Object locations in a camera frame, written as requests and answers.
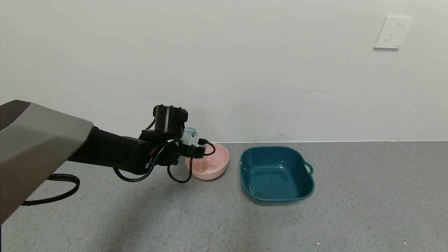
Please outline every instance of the bowl rim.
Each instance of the bowl rim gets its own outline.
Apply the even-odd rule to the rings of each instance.
[[[226,166],[227,166],[227,164],[228,164],[228,161],[229,161],[229,158],[230,158],[230,154],[229,154],[229,152],[228,152],[228,149],[226,148],[226,147],[224,147],[222,144],[219,144],[219,143],[212,143],[213,145],[219,145],[219,146],[221,146],[222,148],[224,148],[224,150],[226,151],[226,153],[227,153],[227,160],[226,160],[226,162],[224,163],[224,165],[222,166],[222,167],[220,167],[219,169],[217,169],[216,171],[214,171],[214,172],[212,172],[212,173],[202,173],[202,172],[197,172],[197,171],[194,171],[194,170],[192,170],[192,173],[194,173],[194,174],[207,174],[207,175],[209,175],[209,174],[215,174],[215,173],[217,173],[217,172],[219,172],[219,171],[221,171],[222,169],[224,169],[224,168],[226,168]],[[187,168],[190,168],[189,166],[190,166],[190,164],[189,164],[189,162],[190,162],[190,158],[191,157],[188,157],[188,158],[186,158],[185,159],[185,165],[187,166]]]
[[[247,189],[247,186],[244,184],[243,173],[241,172],[241,170],[243,169],[243,156],[244,156],[244,154],[245,154],[247,151],[251,150],[251,149],[257,149],[257,148],[285,148],[285,149],[291,149],[291,150],[295,151],[297,154],[299,154],[299,156],[300,156],[300,157],[302,158],[302,160],[303,160],[303,164],[306,165],[306,166],[308,166],[308,167],[310,168],[310,172],[308,173],[308,175],[309,175],[309,177],[310,177],[310,179],[311,179],[311,182],[312,182],[312,184],[313,184],[313,186],[312,186],[312,188],[311,188],[311,191],[310,191],[307,195],[305,195],[305,196],[303,196],[303,197],[288,198],[288,199],[262,199],[262,198],[256,197],[255,195],[251,194],[251,193],[249,192],[249,190]],[[273,203],[279,203],[279,202],[291,202],[291,201],[304,200],[304,199],[310,197],[311,194],[313,194],[313,192],[314,192],[314,187],[315,187],[315,183],[314,183],[314,179],[313,179],[313,171],[314,171],[313,166],[312,166],[310,163],[306,162],[305,159],[303,159],[303,156],[300,154],[300,152],[298,152],[296,149],[291,148],[291,147],[288,147],[288,146],[272,145],[272,146],[255,146],[255,147],[250,147],[249,149],[246,149],[245,151],[243,151],[243,153],[241,153],[241,157],[240,157],[240,178],[241,178],[241,186],[244,188],[244,191],[246,191],[247,195],[249,195],[249,197],[251,197],[253,200],[257,200],[257,201],[265,202],[265,203],[268,203],[268,202],[273,202]]]

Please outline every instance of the electrical outlet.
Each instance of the electrical outlet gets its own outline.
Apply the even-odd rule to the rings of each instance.
[[[399,49],[411,24],[410,17],[386,17],[373,47]]]

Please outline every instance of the gray floor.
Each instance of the gray floor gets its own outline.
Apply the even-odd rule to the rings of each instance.
[[[241,188],[240,154],[257,145],[225,144],[224,175],[187,184],[161,167],[127,183],[66,162],[57,172],[78,176],[78,193],[20,207],[2,226],[2,251],[447,251],[448,142],[282,144],[314,166],[316,188],[275,207]],[[45,182],[32,199],[67,188]]]

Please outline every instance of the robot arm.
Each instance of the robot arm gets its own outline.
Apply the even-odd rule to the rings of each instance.
[[[205,139],[193,144],[188,141],[189,136],[184,134],[188,119],[185,109],[157,105],[153,116],[154,121],[136,139],[109,133],[89,121],[34,103],[14,100],[1,105],[1,223],[42,182],[57,180],[52,173],[65,161],[109,166],[118,177],[129,182],[143,180],[154,166],[162,165],[168,167],[173,180],[187,182],[191,169],[189,178],[181,181],[171,175],[169,167],[176,165],[180,156],[201,158],[213,154],[204,153],[205,144],[212,144]],[[126,178],[120,170],[143,176]]]

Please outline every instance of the black cable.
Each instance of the black cable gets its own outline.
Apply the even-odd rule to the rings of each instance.
[[[51,174],[47,180],[52,180],[52,181],[65,181],[65,182],[71,182],[71,183],[75,183],[76,186],[71,189],[70,191],[63,193],[61,195],[58,196],[54,196],[51,198],[46,198],[43,200],[28,200],[22,203],[22,206],[34,206],[34,205],[40,205],[40,204],[46,204],[46,203],[51,203],[51,202],[55,202],[58,200],[63,200],[71,195],[73,195],[76,191],[78,191],[79,189],[79,178],[70,174]]]
[[[204,156],[211,156],[211,155],[213,155],[213,153],[215,153],[215,151],[216,151],[215,146],[212,143],[210,143],[209,141],[207,141],[206,144],[210,145],[213,148],[213,151],[211,153],[204,154]]]
[[[138,182],[138,181],[142,181],[142,180],[146,179],[146,178],[149,176],[149,174],[151,174],[152,170],[154,169],[155,165],[157,164],[157,159],[159,158],[159,155],[163,152],[163,150],[164,150],[167,146],[169,146],[170,144],[178,143],[178,142],[180,142],[180,141],[181,141],[180,139],[176,139],[176,140],[173,140],[173,141],[167,143],[166,145],[164,145],[164,146],[160,149],[160,151],[157,153],[157,155],[154,157],[153,161],[151,162],[150,167],[148,167],[148,171],[146,172],[146,174],[143,175],[143,176],[141,176],[141,177],[139,177],[139,178],[127,178],[127,177],[123,176],[123,174],[121,174],[120,171],[118,170],[118,168],[116,168],[116,167],[113,168],[113,171],[115,172],[115,174],[116,174],[119,178],[123,179],[124,181],[127,181],[127,182]]]
[[[154,118],[154,120],[152,120],[152,123],[145,130],[150,129],[154,125],[154,122],[155,122],[155,118]]]
[[[191,179],[191,174],[193,174],[193,158],[192,158],[192,157],[190,158],[190,173],[188,174],[188,178],[187,178],[186,180],[179,180],[179,179],[175,178],[175,177],[171,174],[171,171],[169,170],[169,167],[170,167],[170,166],[168,165],[168,167],[167,167],[168,176],[169,176],[172,180],[176,181],[177,183],[187,183],[187,182]]]

